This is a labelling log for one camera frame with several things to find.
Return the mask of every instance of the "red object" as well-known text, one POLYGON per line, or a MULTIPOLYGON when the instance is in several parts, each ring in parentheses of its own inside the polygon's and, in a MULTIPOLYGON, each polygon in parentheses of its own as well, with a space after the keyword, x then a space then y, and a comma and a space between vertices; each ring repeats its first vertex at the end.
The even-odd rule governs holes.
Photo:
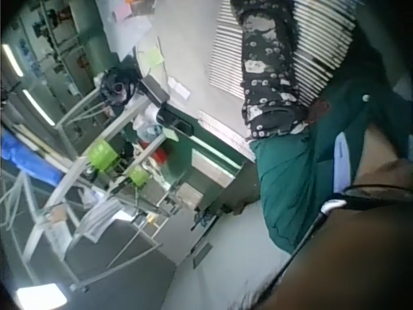
MULTIPOLYGON (((142 146, 142 148, 145 150, 149 143, 140 141, 139 144, 142 146)), ((159 165, 162 165, 163 163, 166 162, 166 159, 168 156, 166 155, 165 151, 162 149, 162 147, 158 147, 155 152, 152 153, 150 156, 151 158, 155 159, 156 163, 159 165)))

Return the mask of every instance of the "patterned sleeve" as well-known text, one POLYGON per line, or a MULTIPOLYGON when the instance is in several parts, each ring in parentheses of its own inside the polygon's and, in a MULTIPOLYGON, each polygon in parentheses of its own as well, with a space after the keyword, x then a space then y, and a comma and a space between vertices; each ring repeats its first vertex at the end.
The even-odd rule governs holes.
POLYGON ((307 108, 298 102, 293 67, 297 38, 291 0, 231 0, 243 29, 242 115, 248 140, 297 134, 307 108))

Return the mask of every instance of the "person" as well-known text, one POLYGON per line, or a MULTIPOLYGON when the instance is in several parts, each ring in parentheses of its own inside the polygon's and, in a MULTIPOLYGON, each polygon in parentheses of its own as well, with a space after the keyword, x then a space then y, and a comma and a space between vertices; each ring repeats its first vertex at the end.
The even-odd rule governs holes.
POLYGON ((413 289, 413 169, 406 159, 413 104, 393 93, 380 55, 356 29, 319 102, 299 106, 292 1, 231 5, 243 29, 243 117, 265 223, 272 241, 292 254, 240 309, 406 309, 413 289), (334 194, 339 136, 352 186, 334 194))
POLYGON ((413 132, 412 103, 392 91, 381 56, 356 28, 346 59, 318 102, 301 106, 293 1, 231 0, 231 5, 243 29, 242 115, 256 155, 265 223, 272 241, 291 254, 334 193, 340 134, 348 149, 349 183, 390 161, 411 172, 402 159, 413 132), (376 145, 390 155, 372 151, 376 145))

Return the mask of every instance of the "green container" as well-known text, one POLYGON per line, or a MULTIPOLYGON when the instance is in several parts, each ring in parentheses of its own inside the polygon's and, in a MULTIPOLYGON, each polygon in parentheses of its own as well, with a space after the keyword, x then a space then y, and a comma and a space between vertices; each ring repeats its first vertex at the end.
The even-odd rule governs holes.
POLYGON ((117 158, 115 150, 105 140, 95 142, 88 151, 90 163, 100 171, 105 171, 117 158))
POLYGON ((136 184, 136 186, 141 187, 149 180, 149 173, 140 166, 135 167, 135 169, 129 174, 129 178, 136 184))

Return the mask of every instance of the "green apron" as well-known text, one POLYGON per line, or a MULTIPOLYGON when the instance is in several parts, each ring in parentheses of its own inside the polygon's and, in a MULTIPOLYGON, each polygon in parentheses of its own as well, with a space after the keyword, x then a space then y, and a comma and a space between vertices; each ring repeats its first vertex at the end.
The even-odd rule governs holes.
POLYGON ((329 109, 305 133, 251 144, 261 182, 261 206, 272 241, 291 253, 333 193, 334 145, 344 132, 356 176, 369 123, 406 158, 412 132, 412 103, 385 83, 381 58, 356 32, 355 43, 322 94, 329 109))

